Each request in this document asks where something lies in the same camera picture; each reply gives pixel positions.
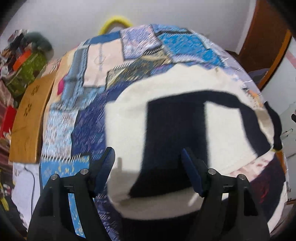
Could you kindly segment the dark green plush toy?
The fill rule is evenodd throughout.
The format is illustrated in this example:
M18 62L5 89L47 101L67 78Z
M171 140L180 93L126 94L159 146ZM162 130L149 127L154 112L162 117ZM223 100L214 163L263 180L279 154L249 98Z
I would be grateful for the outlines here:
M40 51L45 54L47 59L54 56L54 50L47 38L39 32L28 32L21 40L23 47L30 47L34 51Z

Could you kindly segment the red box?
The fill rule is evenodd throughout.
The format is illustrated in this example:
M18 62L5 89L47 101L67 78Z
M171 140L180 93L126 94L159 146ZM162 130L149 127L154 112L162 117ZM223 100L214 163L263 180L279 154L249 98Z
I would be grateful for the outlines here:
M1 138L4 138L4 133L12 130L15 117L16 109L11 105L6 107L5 112L1 112Z

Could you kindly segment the yellow curved tube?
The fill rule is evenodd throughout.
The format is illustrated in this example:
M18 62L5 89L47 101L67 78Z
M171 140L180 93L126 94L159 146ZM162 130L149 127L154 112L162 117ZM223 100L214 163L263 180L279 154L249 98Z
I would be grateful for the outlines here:
M100 30L98 31L98 36L107 34L113 27L123 27L123 28L129 28L132 27L132 22L124 17L124 16L112 16L111 18L108 18L105 23L102 25Z

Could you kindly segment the cream and black sweater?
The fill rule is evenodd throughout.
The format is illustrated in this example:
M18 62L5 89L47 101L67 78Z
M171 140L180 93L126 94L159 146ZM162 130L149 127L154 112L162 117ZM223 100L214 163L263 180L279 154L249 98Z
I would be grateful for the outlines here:
M107 181L112 205L130 219L163 219L200 209L182 150L221 174L273 157L281 124L266 103L222 68L176 64L109 89L106 144L115 150Z

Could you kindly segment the white papers pile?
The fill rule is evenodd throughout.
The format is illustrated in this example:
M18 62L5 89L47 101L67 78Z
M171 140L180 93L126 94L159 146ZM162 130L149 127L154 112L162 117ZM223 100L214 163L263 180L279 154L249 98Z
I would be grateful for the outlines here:
M28 230L40 197L39 165L13 163L13 184L11 198Z

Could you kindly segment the orange plastic lid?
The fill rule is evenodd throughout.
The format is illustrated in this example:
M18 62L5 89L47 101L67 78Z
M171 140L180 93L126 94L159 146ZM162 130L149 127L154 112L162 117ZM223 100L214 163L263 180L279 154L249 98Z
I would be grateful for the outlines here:
M13 65L13 71L17 71L20 66L31 56L32 51L28 50L25 51L14 63Z

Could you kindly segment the green fabric bag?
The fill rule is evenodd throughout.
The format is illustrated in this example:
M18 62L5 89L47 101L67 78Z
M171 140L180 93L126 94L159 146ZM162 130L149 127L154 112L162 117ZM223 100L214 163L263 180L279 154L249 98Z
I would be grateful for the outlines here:
M42 52L32 52L22 66L14 71L12 78L6 81L6 86L13 98L24 94L28 85L34 82L46 63L47 59Z

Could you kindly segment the blue patchwork bedspread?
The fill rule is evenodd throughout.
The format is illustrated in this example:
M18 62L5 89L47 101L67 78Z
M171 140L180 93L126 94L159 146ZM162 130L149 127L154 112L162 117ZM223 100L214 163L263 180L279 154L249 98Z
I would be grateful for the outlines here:
M219 174L246 176L268 229L287 186L276 151L281 123L245 70L205 36L160 24L88 39L61 60L40 160L41 183L115 162L95 181L95 211L111 240L198 240L204 199L182 149Z

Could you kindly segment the wooden lap board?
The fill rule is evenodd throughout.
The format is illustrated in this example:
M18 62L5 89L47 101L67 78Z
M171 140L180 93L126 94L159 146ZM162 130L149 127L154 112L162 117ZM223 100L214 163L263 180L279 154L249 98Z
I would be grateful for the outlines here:
M9 160L13 163L34 164L41 156L43 117L56 72L31 83L18 107L13 129Z

